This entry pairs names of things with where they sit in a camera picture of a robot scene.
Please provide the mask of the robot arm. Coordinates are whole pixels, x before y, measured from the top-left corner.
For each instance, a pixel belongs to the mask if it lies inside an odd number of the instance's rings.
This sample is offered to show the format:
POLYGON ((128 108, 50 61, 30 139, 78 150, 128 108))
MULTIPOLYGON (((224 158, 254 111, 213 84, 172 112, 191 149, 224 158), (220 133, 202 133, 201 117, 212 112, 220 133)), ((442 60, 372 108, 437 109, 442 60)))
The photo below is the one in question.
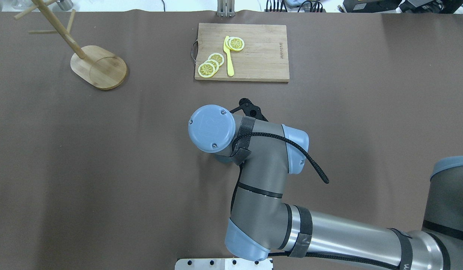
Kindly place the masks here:
POLYGON ((276 249, 366 269, 463 270, 463 156, 434 165, 422 229, 403 232, 282 202, 288 174, 301 173, 305 161, 329 183, 302 130, 206 105, 190 117, 188 133, 197 148, 240 168, 225 238, 239 258, 262 261, 276 249))

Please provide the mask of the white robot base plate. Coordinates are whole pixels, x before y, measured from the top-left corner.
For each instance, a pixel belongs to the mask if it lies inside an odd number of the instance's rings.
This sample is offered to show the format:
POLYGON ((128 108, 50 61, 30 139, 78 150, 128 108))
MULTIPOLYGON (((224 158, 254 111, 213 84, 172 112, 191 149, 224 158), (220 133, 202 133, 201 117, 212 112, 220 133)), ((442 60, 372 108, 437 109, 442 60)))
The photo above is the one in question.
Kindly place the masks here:
POLYGON ((179 259, 175 270, 273 270, 272 258, 250 261, 241 258, 185 258, 179 259))

